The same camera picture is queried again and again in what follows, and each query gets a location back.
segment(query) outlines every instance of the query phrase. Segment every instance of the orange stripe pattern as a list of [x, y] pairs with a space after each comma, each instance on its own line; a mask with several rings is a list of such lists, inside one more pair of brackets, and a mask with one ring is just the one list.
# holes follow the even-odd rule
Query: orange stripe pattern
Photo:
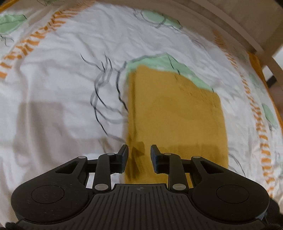
[[275, 178], [273, 175], [273, 167], [271, 164], [271, 153], [269, 149], [268, 137], [265, 135], [266, 128], [263, 123], [262, 112], [257, 102], [255, 101], [255, 99], [251, 96], [251, 90], [249, 88], [247, 80], [240, 72], [237, 62], [233, 58], [231, 52], [228, 50], [228, 47], [226, 46], [224, 39], [222, 38], [222, 36], [219, 34], [218, 31], [214, 30], [213, 33], [215, 36], [215, 43], [225, 53], [225, 56], [227, 57], [228, 61], [231, 63], [231, 65], [234, 67], [234, 69], [238, 72], [238, 74], [242, 78], [243, 88], [246, 93], [247, 99], [250, 102], [249, 104], [250, 104], [254, 119], [256, 120], [255, 129], [258, 134], [258, 138], [260, 140], [260, 150], [261, 150], [260, 161], [261, 161], [261, 166], [262, 166], [265, 182], [269, 186], [269, 188], [267, 189], [267, 192], [270, 197], [273, 197]]
[[13, 67], [14, 61], [20, 60], [31, 53], [34, 50], [34, 47], [38, 46], [40, 41], [45, 38], [47, 33], [56, 31], [66, 23], [64, 20], [74, 17], [94, 3], [94, 0], [84, 1], [69, 10], [55, 12], [44, 27], [39, 28], [38, 31], [32, 33], [29, 38], [21, 40], [8, 55], [3, 57], [0, 63], [0, 78], [6, 78], [8, 71]]

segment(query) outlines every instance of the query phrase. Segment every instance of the white bed sheet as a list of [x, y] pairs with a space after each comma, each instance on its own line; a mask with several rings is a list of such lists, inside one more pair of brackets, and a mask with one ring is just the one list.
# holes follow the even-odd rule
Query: white bed sheet
[[[268, 93], [240, 45], [226, 42], [261, 111], [264, 103], [275, 117], [272, 124], [263, 120], [275, 178], [269, 184], [263, 175], [256, 121], [242, 79], [214, 43], [210, 27], [189, 15], [192, 28], [200, 28], [199, 35], [176, 22], [158, 25], [138, 9], [88, 3], [77, 15], [61, 18], [65, 23], [46, 33], [27, 55], [7, 59], [20, 40], [37, 41], [29, 35], [47, 25], [56, 11], [74, 5], [60, 4], [20, 0], [0, 13], [0, 17], [24, 14], [27, 18], [9, 34], [8, 46], [0, 42], [0, 62], [11, 66], [0, 66], [0, 72], [7, 74], [0, 80], [0, 223], [16, 221], [10, 196], [21, 183], [77, 156], [96, 159], [119, 150], [127, 132], [123, 103], [127, 104], [126, 76], [131, 61], [161, 54], [185, 64], [219, 95], [229, 169], [265, 189], [274, 187], [273, 197], [283, 208], [282, 132]], [[97, 104], [95, 86], [101, 99]], [[112, 184], [119, 182], [123, 175], [112, 175]]]

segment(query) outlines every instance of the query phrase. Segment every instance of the mattress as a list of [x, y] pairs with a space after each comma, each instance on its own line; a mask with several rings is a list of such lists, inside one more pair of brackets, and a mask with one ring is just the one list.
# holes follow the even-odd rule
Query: mattress
[[20, 0], [0, 13], [0, 58], [0, 223], [16, 221], [10, 197], [21, 183], [77, 156], [119, 150], [127, 76], [139, 65], [181, 72], [218, 94], [228, 168], [282, 210], [283, 138], [268, 91], [244, 48], [193, 15], [184, 26], [152, 10]]

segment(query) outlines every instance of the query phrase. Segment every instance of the bed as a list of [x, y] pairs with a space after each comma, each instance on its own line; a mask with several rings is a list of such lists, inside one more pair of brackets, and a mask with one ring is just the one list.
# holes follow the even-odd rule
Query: bed
[[[232, 6], [216, 2], [11, 0], [0, 7], [2, 225], [16, 221], [10, 197], [21, 183], [126, 142], [128, 76], [139, 65], [178, 72], [218, 95], [228, 168], [261, 184], [283, 210], [282, 121], [259, 62], [283, 82], [271, 57], [282, 42], [283, 10], [268, 1], [276, 23], [256, 33], [250, 20], [248, 33], [225, 13]], [[112, 175], [112, 184], [124, 181]]]

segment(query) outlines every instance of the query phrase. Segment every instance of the cloth fold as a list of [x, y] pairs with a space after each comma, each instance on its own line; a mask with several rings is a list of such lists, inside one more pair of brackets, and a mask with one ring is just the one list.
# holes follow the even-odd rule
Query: cloth fold
[[202, 156], [228, 167], [226, 129], [216, 93], [177, 73], [142, 65], [129, 78], [126, 183], [167, 183], [167, 175], [154, 173], [153, 144], [161, 153], [182, 159]]

